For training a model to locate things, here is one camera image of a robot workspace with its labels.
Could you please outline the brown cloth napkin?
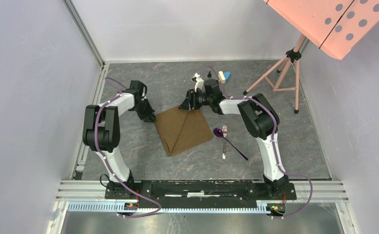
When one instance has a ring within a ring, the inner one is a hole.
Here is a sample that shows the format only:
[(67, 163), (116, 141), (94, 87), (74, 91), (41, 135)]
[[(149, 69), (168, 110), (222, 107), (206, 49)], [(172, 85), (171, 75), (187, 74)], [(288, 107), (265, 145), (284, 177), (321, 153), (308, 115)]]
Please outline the brown cloth napkin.
[(155, 126), (167, 156), (175, 156), (213, 138), (201, 110), (171, 108), (156, 116)]

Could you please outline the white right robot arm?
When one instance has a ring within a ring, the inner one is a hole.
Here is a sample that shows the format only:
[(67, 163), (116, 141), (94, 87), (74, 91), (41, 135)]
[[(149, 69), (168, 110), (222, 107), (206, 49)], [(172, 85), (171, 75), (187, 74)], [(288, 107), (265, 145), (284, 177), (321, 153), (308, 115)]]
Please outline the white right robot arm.
[(278, 147), (279, 117), (264, 97), (258, 93), (242, 98), (225, 98), (216, 79), (203, 80), (199, 74), (192, 78), (195, 84), (187, 91), (179, 109), (192, 111), (208, 106), (219, 115), (240, 115), (248, 133), (256, 139), (264, 165), (264, 193), (270, 199), (283, 194), (289, 183), (282, 165)]

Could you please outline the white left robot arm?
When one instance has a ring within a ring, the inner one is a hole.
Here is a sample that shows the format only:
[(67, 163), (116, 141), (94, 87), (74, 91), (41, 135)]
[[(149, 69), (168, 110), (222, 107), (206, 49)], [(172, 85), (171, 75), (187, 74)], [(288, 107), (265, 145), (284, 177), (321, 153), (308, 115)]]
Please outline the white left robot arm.
[(155, 111), (146, 97), (147, 86), (132, 80), (125, 90), (120, 90), (110, 100), (85, 107), (82, 141), (96, 152), (104, 163), (108, 177), (119, 183), (117, 192), (131, 198), (136, 186), (131, 170), (126, 166), (119, 149), (120, 117), (127, 111), (136, 112), (143, 122), (154, 123)]

